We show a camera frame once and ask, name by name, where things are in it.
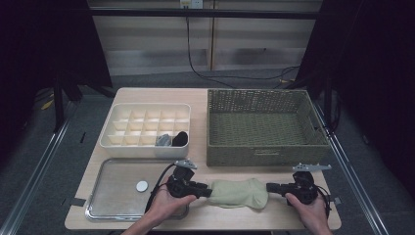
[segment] black cable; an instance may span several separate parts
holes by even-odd
[[[323,187],[317,186],[315,184],[314,184],[314,186],[317,187],[317,192],[323,197],[323,201],[326,204],[326,208],[325,208],[326,216],[327,216],[327,218],[329,218],[330,211],[332,210],[330,208],[330,202],[331,202],[330,194]]]
[[[150,194],[150,198],[149,198],[149,201],[147,202],[147,206],[146,206],[146,209],[144,210],[144,212],[147,212],[149,209],[150,209],[150,206],[152,205],[152,202],[153,202],[153,200],[154,200],[154,198],[156,197],[156,195],[157,195],[157,193],[158,193],[158,191],[159,191],[159,189],[160,189],[160,187],[162,187],[163,186],[163,184],[162,185],[160,185],[160,182],[161,182],[161,180],[164,178],[164,175],[165,175],[165,173],[172,167],[172,166],[174,166],[174,164],[170,164],[168,167],[166,167],[165,168],[165,170],[162,172],[162,174],[160,175],[160,177],[159,177],[159,180],[157,181],[157,183],[156,183],[156,185],[155,185],[155,188],[153,189],[153,191],[151,192],[151,194]]]
[[[222,84],[222,85],[225,85],[225,86],[231,87],[231,88],[233,88],[233,89],[236,89],[236,87],[234,87],[234,86],[232,86],[232,85],[230,85],[230,84],[227,84],[227,83],[222,82],[222,81],[215,80],[215,79],[213,79],[213,78],[220,78],[220,77],[222,77],[222,78],[239,78],[239,79],[252,79],[252,80],[270,80],[270,79],[275,79],[275,78],[283,77],[285,74],[289,73],[290,71],[292,71],[292,70],[294,70],[294,69],[296,69],[296,68],[299,68],[299,67],[300,67],[300,66],[295,66],[295,67],[287,67],[287,68],[284,68],[284,69],[281,71],[281,73],[280,73],[279,75],[276,75],[276,76],[270,76],[270,77],[250,77],[250,76],[233,76],[233,75],[203,75],[203,74],[200,74],[199,72],[197,72],[197,71],[194,69],[194,67],[193,67],[193,63],[192,63],[192,57],[191,57],[191,55],[190,55],[190,29],[189,29],[189,18],[186,18],[186,29],[187,29],[187,54],[188,54],[188,59],[189,59],[189,65],[190,65],[190,68],[192,69],[192,71],[193,71],[193,72],[194,72],[194,73],[195,73],[198,77],[200,77],[200,78],[202,78],[202,79],[209,80],[209,81],[214,81],[214,82],[217,82],[217,83],[219,83],[219,84]],[[275,88],[277,88],[279,85],[281,85],[281,83],[282,83],[282,81],[280,80],[280,84],[278,84],[276,87],[274,87],[274,89],[275,89]]]

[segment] wooden table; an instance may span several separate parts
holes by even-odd
[[[207,89],[182,88],[122,88],[116,93],[113,105],[119,103],[186,103],[191,106],[190,142],[188,159],[198,169],[192,178],[198,182],[211,182],[214,179],[246,180],[257,178],[261,182],[294,182],[290,167],[207,167]],[[103,161],[110,156],[98,141],[75,198],[88,199]],[[328,190],[321,171],[313,172],[316,185]],[[331,229],[342,225],[336,207],[332,204],[329,217]],[[65,222],[68,229],[126,229],[132,222],[93,222],[85,217],[84,207],[71,206]],[[155,230],[299,230],[304,226],[297,212],[287,206],[286,199],[269,194],[263,210],[248,207],[223,209],[208,204],[206,198],[200,198],[190,205],[189,214],[181,220],[166,220]]]

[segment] glass tray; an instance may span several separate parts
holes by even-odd
[[[138,220],[143,216],[150,193],[161,173],[172,161],[143,159],[109,159],[102,163],[85,215],[88,219]],[[172,167],[164,177],[169,177]],[[146,191],[138,192],[137,183],[146,181]],[[186,216],[188,207],[179,209],[171,219]]]

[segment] human hand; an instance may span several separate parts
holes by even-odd
[[[184,207],[197,198],[189,195],[183,198],[174,198],[167,190],[167,186],[162,185],[154,198],[149,211],[147,211],[137,222],[125,230],[123,235],[142,235],[152,228],[159,226],[163,221],[172,216],[179,208]]]
[[[156,221],[158,222],[157,225],[159,225],[164,220],[172,216],[179,208],[192,203],[196,199],[195,195],[188,195],[183,198],[174,198],[168,192],[166,185],[163,184],[146,214],[150,214],[156,218]]]
[[[293,194],[287,193],[285,197],[300,214],[300,220],[304,226],[313,234],[333,234],[332,231],[330,231],[327,222],[327,215],[325,211],[326,204],[320,194],[309,205],[305,205],[300,202],[299,199]]]

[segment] wicker basket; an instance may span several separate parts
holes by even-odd
[[[303,90],[210,89],[207,165],[317,164],[330,151]]]

